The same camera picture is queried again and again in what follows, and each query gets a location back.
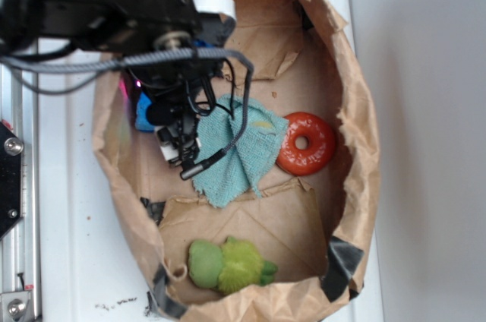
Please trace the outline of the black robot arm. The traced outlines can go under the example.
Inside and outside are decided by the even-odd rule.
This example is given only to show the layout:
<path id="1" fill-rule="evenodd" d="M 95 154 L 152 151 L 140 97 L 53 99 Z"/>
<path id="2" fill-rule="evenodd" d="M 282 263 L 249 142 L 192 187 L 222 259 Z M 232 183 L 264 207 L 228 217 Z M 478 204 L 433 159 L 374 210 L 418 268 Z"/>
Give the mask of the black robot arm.
<path id="1" fill-rule="evenodd" d="M 194 127 L 216 107 L 231 13 L 200 0 L 1 0 L 1 62 L 14 73 L 127 71 L 149 123 Z"/>

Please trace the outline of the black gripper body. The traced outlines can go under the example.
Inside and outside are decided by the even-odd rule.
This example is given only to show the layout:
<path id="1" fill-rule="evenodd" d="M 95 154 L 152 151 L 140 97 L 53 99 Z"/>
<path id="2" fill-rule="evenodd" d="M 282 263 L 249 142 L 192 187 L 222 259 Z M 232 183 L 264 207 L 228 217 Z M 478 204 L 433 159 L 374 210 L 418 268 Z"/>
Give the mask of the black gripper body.
<path id="1" fill-rule="evenodd" d="M 184 115 L 208 116 L 217 107 L 211 80 L 221 74 L 222 56 L 214 48 L 186 49 L 185 53 L 183 56 L 177 50 L 125 57 L 135 87 L 152 102 L 147 119 L 155 127 L 172 125 Z"/>

